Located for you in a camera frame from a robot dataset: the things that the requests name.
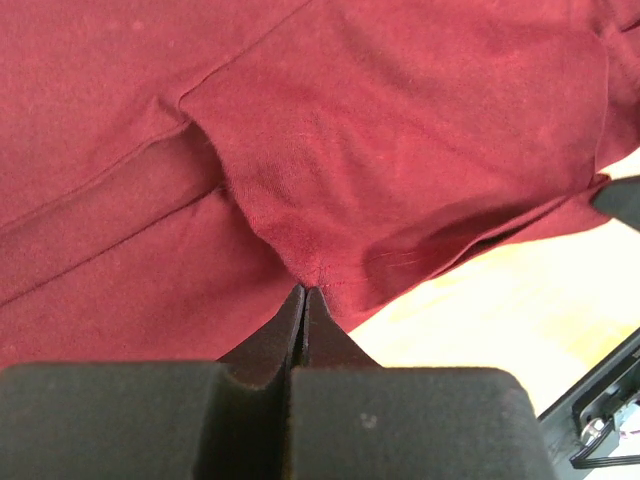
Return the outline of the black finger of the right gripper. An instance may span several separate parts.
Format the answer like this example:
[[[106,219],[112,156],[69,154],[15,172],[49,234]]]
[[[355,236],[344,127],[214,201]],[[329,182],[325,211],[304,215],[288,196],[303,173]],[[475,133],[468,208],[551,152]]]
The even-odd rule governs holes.
[[[631,228],[640,227],[639,176],[621,178],[602,188],[591,200],[600,213]]]

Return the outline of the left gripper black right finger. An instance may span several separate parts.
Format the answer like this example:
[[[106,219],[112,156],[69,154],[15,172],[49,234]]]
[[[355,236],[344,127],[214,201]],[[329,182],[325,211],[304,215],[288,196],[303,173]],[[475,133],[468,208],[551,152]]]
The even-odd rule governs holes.
[[[291,374],[293,479],[550,479],[525,389],[495,368],[384,368],[308,291]]]

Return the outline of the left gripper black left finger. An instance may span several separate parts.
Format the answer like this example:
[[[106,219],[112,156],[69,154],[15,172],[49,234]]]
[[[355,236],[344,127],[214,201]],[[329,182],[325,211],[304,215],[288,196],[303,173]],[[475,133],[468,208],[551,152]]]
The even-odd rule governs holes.
[[[277,479],[305,292],[216,362],[31,363],[1,374],[5,479]]]

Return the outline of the maroon t shirt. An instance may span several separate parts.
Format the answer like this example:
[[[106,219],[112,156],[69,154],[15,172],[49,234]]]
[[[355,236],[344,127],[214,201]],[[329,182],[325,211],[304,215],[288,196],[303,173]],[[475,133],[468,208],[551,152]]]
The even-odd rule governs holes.
[[[353,329],[638,145],[635,1],[5,1],[1,363],[215,359],[297,284]]]

